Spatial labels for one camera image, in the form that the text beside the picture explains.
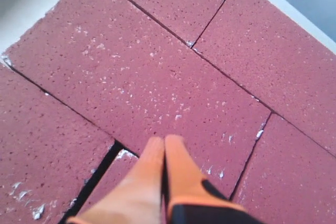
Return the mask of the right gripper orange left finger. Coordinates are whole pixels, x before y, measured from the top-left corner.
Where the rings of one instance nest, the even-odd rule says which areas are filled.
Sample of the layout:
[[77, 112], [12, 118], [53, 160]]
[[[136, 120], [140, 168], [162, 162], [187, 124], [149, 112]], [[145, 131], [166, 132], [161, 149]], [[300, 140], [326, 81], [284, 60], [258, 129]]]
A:
[[164, 141], [149, 138], [125, 178], [84, 213], [66, 223], [160, 223]]

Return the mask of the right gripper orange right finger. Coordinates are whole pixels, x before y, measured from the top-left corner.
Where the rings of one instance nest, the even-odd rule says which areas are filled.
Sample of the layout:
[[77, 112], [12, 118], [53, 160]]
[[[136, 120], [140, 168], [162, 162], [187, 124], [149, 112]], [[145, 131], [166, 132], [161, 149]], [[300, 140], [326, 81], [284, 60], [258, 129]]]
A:
[[184, 139], [165, 137], [167, 223], [252, 223], [243, 207], [227, 200], [202, 174]]

